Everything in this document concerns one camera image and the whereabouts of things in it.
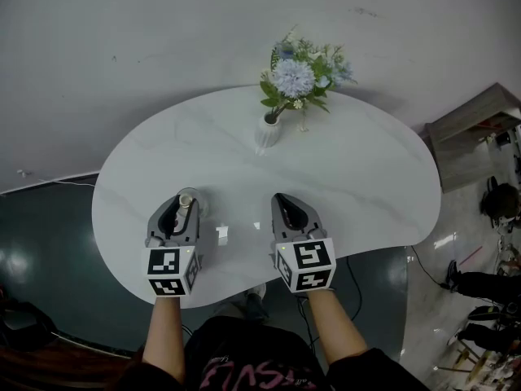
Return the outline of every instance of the black cable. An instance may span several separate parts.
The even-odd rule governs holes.
[[[349,263],[349,257],[346,257],[345,261],[348,264],[348,269],[349,269],[349,273],[351,274],[352,281],[355,283],[355,286],[357,287],[357,290],[358,290],[358,308],[357,308],[357,312],[355,313],[355,315],[351,318],[351,320],[354,321],[354,319],[357,318],[358,313],[360,313],[363,299],[362,299],[362,296],[361,296],[360,286],[358,285],[357,279],[355,278],[355,274],[352,272],[351,264]]]
[[[349,263],[349,257],[346,257],[345,261],[346,261],[346,263],[348,265],[349,274],[351,274],[352,281],[355,283],[355,287],[357,287],[357,291],[358,291],[358,308],[357,308],[357,311],[355,312],[355,315],[351,318],[351,320],[354,321],[357,318],[358,314],[360,313],[361,305],[363,303],[363,297],[362,297],[362,294],[361,294],[360,285],[358,285],[358,282],[357,282],[357,278],[355,277],[355,274],[352,272],[351,264]],[[315,342],[318,339],[320,339],[320,336],[315,337],[309,343],[309,347],[311,347],[311,346],[313,347],[313,352],[314,352]]]
[[[420,257],[418,256],[418,252],[416,252],[416,249],[414,249],[414,246],[411,246],[411,248],[413,249],[414,253],[416,253],[416,258],[418,259],[418,264],[420,264],[420,266],[422,267],[423,272],[425,272],[425,273],[428,275],[428,277],[429,277],[430,279],[432,279],[432,282],[433,282],[433,283],[436,283],[437,285],[439,285],[439,286],[441,287],[441,283],[438,283],[434,278],[431,277],[431,274],[429,274],[429,273],[425,270],[425,268],[423,268],[422,262],[420,261]]]
[[[304,319],[304,321],[306,322],[306,329],[308,330],[308,336],[309,336],[309,348],[311,348],[312,352],[313,352],[313,355],[315,354],[315,344],[314,344],[314,341],[313,341],[313,336],[311,335],[311,328],[309,327],[309,322],[308,322],[308,318],[306,317],[306,314],[304,312],[304,307],[302,306],[302,299],[305,299],[307,300],[306,297],[299,297],[297,296],[296,297],[296,305],[299,309],[299,313],[300,313],[300,316]]]

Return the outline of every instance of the marble tabletop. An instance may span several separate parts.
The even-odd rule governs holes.
[[[427,146],[410,128],[360,100],[328,93],[331,114],[282,114],[270,148],[254,142],[260,87],[218,91],[157,113],[107,158],[92,204],[99,251],[137,297],[155,296],[141,273],[147,222],[184,187],[200,190],[203,269],[182,307],[198,307],[277,278],[270,254],[270,199],[287,193],[314,207],[336,256],[417,244],[436,224],[440,180]]]

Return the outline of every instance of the dark floor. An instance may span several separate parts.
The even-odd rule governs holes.
[[[92,231],[92,192],[50,185],[0,197],[0,283],[69,335],[136,350],[146,339],[152,306],[125,290],[104,265]],[[398,360],[407,304],[405,249],[361,253],[349,261],[363,295],[355,323],[369,345]],[[345,258],[338,261],[333,286],[353,316],[359,297]],[[264,303],[274,323],[309,341],[296,299],[281,279],[268,284]],[[184,324],[196,329],[214,307],[183,310]],[[315,337],[308,305],[304,308]]]

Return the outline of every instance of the forearm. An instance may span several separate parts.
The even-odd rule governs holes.
[[[366,341],[345,313],[334,292],[309,291],[308,298],[326,361],[330,365],[367,351]]]
[[[185,354],[178,298],[155,300],[143,361],[168,372],[179,384],[184,383]]]

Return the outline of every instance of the green leaf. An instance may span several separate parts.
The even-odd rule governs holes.
[[[275,87],[271,82],[261,81],[260,87],[268,97],[271,99],[278,99],[277,87]]]
[[[316,97],[322,97],[326,93],[326,89],[320,88],[320,87],[315,87],[315,89],[313,90],[313,93],[315,94]]]
[[[278,106],[278,100],[276,99],[264,99],[260,102],[269,108],[276,108]]]
[[[273,48],[271,51],[271,59],[269,60],[269,66],[271,67],[272,71],[277,66],[277,62],[279,59],[280,59],[280,56],[278,56],[277,51],[275,50],[275,48]]]
[[[321,108],[322,110],[324,110],[325,112],[328,112],[328,113],[331,113],[329,110],[327,110],[324,106],[326,105],[323,101],[319,100],[319,99],[313,99],[313,100],[309,100],[309,102],[311,104],[314,104],[315,106],[318,106],[319,108]]]
[[[331,66],[329,66],[327,63],[327,60],[322,56],[319,56],[313,61],[311,64],[311,69],[313,70],[313,73],[317,79],[320,79],[320,77],[323,75],[329,78],[333,72]]]

